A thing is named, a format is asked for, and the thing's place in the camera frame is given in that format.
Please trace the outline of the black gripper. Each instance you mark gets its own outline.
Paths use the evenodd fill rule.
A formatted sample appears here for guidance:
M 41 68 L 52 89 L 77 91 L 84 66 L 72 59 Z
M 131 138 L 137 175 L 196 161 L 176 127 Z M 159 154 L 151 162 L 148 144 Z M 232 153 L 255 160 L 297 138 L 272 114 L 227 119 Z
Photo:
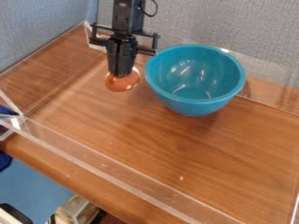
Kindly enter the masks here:
M 110 27 L 92 24 L 97 29 L 102 29 L 110 31 L 113 33 L 121 33 L 125 37 L 121 41 L 121 46 L 119 50 L 119 58 L 117 58 L 117 48 L 119 44 L 112 43 L 106 46 L 106 62 L 108 62 L 108 71 L 112 74 L 117 74 L 119 77 L 124 77 L 131 74 L 136 55 L 144 54 L 148 56 L 155 56 L 157 52 L 157 40 L 160 38 L 157 33 L 145 32 L 144 30 L 139 31 L 119 31 L 112 29 Z M 149 38 L 152 40 L 152 46 L 139 45 L 136 41 L 136 37 L 141 36 Z

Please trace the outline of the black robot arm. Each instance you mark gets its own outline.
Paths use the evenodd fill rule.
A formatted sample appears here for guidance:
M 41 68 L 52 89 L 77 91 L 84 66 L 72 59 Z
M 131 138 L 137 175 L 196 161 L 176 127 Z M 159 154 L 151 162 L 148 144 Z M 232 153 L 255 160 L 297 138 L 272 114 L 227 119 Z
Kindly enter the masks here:
M 136 55 L 156 55 L 157 33 L 144 32 L 145 0 L 113 0 L 112 26 L 92 24 L 88 42 L 106 48 L 108 71 L 119 78 L 132 72 Z

